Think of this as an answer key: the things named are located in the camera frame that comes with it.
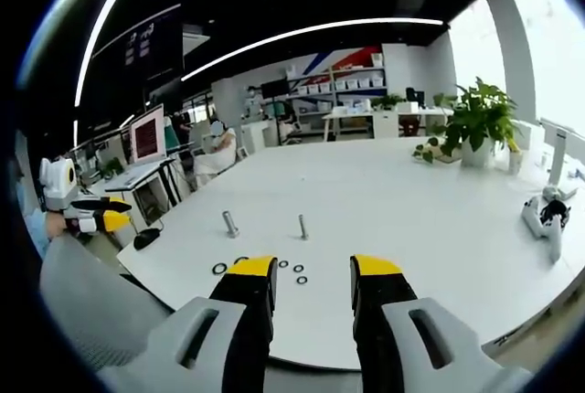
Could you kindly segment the person's left hand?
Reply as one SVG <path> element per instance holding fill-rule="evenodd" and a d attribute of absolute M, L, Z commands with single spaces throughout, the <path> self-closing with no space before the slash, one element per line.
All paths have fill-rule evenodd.
<path fill-rule="evenodd" d="M 45 228 L 49 239 L 59 237 L 67 229 L 66 219 L 59 213 L 47 212 L 45 215 Z"/>

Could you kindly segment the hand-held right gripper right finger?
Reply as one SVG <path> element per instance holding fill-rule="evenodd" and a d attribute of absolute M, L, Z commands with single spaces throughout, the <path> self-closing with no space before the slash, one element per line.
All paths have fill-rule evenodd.
<path fill-rule="evenodd" d="M 529 383 L 529 371 L 499 365 L 470 326 L 418 297 L 395 263 L 356 254 L 350 269 L 363 391 L 520 392 Z"/>

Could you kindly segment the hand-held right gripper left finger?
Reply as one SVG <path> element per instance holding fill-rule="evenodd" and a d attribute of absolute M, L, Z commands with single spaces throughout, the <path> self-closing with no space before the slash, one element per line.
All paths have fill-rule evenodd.
<path fill-rule="evenodd" d="M 149 333 L 144 351 L 99 378 L 110 392 L 261 392 L 273 338 L 277 260 L 240 260 L 207 298 Z"/>

